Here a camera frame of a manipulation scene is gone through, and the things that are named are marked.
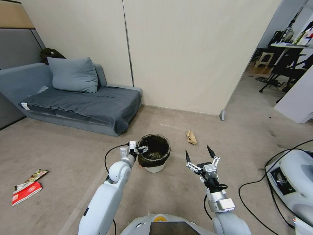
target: sofa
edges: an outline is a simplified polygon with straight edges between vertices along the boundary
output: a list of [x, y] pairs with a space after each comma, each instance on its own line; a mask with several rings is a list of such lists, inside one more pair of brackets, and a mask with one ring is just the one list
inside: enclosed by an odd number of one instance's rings
[[[96, 93], [53, 88], [53, 74], [44, 63], [0, 70], [0, 92], [29, 118], [119, 136], [127, 130], [141, 105], [142, 89], [107, 84], [102, 67], [94, 66], [98, 77]], [[60, 100], [63, 106], [58, 108]], [[23, 105], [27, 102], [39, 104]], [[64, 108], [64, 102], [71, 106]], [[93, 107], [92, 114], [89, 114], [90, 107]]]

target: gray blanket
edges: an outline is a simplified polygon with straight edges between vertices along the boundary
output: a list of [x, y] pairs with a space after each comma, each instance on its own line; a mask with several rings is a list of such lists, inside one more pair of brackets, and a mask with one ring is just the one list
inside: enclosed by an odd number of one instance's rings
[[140, 107], [141, 96], [139, 91], [118, 87], [101, 87], [96, 93], [50, 88], [21, 102], [27, 103], [32, 111], [72, 118], [73, 113], [88, 117], [90, 121], [112, 126], [119, 135], [128, 129], [128, 123]]

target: trash can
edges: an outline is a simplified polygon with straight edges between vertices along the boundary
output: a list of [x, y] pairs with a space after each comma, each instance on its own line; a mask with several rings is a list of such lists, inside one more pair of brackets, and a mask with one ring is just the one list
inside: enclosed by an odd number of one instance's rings
[[167, 138], [158, 134], [149, 134], [142, 137], [137, 145], [149, 148], [147, 152], [138, 155], [139, 165], [151, 173], [157, 173], [164, 168], [171, 151]]

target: red package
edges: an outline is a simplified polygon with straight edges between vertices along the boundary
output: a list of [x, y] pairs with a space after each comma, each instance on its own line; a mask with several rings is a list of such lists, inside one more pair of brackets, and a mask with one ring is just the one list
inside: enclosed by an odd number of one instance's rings
[[12, 206], [19, 204], [20, 202], [26, 200], [30, 196], [39, 192], [42, 189], [42, 186], [39, 182], [30, 182], [25, 185], [23, 188], [14, 191], [12, 196]]

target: black trash bag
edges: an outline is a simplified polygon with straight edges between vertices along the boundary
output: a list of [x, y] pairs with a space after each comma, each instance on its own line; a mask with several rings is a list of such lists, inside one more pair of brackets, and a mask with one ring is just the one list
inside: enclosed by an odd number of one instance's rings
[[148, 146], [149, 150], [138, 155], [142, 167], [161, 166], [170, 156], [171, 146], [167, 138], [158, 134], [145, 135], [138, 142], [138, 147]]
[[60, 52], [51, 48], [45, 48], [41, 50], [40, 57], [41, 62], [45, 64], [49, 64], [47, 57], [65, 59], [65, 57]]

